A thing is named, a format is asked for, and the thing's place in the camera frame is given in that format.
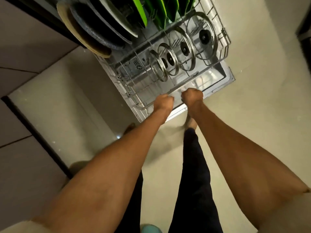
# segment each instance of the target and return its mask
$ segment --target beige sleeve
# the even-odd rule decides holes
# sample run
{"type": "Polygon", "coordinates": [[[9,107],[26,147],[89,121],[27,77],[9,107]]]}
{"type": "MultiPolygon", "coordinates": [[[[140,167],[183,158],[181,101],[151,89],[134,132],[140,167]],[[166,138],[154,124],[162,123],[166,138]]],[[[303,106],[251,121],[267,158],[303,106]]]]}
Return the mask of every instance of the beige sleeve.
{"type": "Polygon", "coordinates": [[[52,233],[52,231],[39,223],[24,221],[8,227],[0,233],[52,233]]]}
{"type": "Polygon", "coordinates": [[[311,232],[311,193],[297,196],[276,210],[258,231],[258,233],[294,232],[311,232]]]}

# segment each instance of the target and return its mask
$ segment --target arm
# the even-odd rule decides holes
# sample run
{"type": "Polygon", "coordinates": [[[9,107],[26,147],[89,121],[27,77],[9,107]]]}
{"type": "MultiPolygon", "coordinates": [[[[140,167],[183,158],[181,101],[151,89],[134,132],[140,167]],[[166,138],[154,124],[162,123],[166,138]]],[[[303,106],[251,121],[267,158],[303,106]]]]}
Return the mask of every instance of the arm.
{"type": "Polygon", "coordinates": [[[130,201],[151,142],[173,109],[173,97],[158,96],[154,112],[115,141],[65,186],[34,221],[54,232],[114,232],[130,201]]]}
{"type": "Polygon", "coordinates": [[[197,122],[242,212],[258,229],[266,217],[309,188],[271,153],[221,121],[196,89],[183,100],[197,122]]]}

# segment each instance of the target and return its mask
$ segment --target white plate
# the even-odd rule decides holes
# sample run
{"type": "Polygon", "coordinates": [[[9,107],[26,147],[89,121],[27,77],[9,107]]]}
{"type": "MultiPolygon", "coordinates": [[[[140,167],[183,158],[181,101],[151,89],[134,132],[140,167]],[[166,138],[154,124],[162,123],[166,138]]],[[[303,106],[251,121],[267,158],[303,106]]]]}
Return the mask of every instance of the white plate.
{"type": "Polygon", "coordinates": [[[112,4],[110,0],[99,0],[111,16],[131,35],[138,38],[137,33],[134,32],[133,27],[122,15],[122,13],[112,4]]]}

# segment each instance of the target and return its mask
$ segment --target beige plate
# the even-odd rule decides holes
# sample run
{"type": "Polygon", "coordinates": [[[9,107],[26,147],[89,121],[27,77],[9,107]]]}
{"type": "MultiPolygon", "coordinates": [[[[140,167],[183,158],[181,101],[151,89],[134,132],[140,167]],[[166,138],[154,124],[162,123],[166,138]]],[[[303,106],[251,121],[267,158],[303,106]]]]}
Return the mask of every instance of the beige plate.
{"type": "Polygon", "coordinates": [[[103,58],[109,58],[111,55],[111,49],[100,44],[88,35],[88,33],[84,31],[74,19],[69,7],[70,6],[67,3],[57,3],[57,12],[69,31],[90,51],[103,58]]]}

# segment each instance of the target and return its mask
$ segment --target black pants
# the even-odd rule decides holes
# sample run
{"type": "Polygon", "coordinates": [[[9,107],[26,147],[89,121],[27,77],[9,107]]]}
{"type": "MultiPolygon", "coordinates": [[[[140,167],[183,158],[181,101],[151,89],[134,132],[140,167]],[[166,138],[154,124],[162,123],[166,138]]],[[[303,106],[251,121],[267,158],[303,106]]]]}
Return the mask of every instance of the black pants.
{"type": "MultiPolygon", "coordinates": [[[[142,172],[122,221],[115,232],[140,232],[142,172]]],[[[211,176],[195,130],[184,135],[183,172],[169,233],[222,232],[216,205],[212,197],[211,176]]]]}

